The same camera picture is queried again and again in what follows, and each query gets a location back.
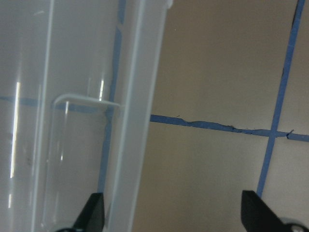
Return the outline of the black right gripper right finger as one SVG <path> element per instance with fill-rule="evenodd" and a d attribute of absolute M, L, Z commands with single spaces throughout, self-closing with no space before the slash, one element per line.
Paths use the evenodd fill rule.
<path fill-rule="evenodd" d="M 281 220 L 253 191 L 241 194 L 241 223 L 247 232 L 307 232 L 300 222 Z"/>

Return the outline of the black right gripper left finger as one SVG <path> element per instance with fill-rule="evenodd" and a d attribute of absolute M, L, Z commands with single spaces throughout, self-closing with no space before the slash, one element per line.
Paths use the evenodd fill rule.
<path fill-rule="evenodd" d="M 104 195 L 92 193 L 71 227 L 58 232 L 102 232 L 105 224 Z"/>

